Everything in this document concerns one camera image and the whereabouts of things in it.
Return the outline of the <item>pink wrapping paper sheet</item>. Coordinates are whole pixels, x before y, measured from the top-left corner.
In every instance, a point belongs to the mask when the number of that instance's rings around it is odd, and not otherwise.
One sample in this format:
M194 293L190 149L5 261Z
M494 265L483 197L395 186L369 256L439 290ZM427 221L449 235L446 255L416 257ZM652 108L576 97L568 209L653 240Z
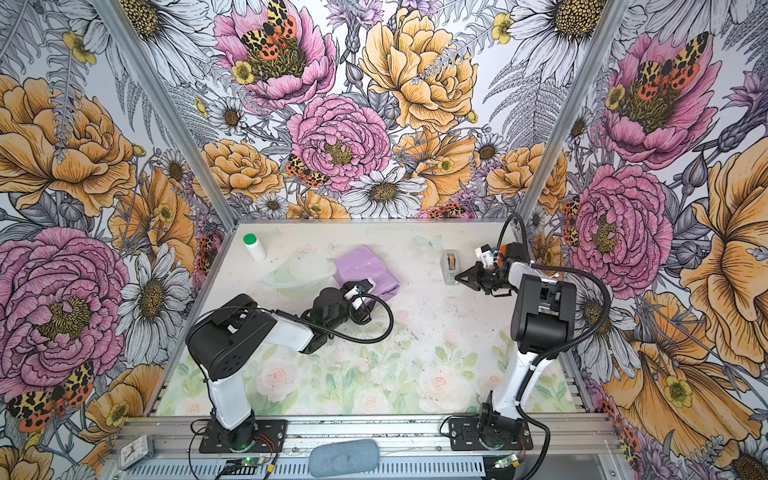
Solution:
M367 246L360 246L334 260L334 278L339 284L368 280L371 293L388 301L400 290L400 282Z

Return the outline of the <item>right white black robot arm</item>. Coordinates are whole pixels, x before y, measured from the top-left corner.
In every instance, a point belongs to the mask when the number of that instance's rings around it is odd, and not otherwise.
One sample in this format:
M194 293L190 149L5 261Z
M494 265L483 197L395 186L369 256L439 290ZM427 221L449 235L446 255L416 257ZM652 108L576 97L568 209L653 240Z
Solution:
M455 279L474 291L514 299L509 328L513 350L480 412L449 418L447 436L454 451L530 449L529 423L518 409L557 358L552 350L574 338L577 289L534 268L520 243L483 245L475 253L475 264Z

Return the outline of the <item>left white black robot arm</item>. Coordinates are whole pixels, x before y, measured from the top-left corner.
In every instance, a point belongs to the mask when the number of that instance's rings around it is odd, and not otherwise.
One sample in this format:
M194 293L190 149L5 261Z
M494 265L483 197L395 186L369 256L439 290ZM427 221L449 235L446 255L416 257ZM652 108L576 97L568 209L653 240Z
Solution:
M247 398L244 366L263 345L309 355L332 339L359 345L385 340L394 329L394 313L372 289L370 280L326 287L299 315L262 307L245 293L204 313L185 337L212 404L200 451L280 451L277 430L259 425Z

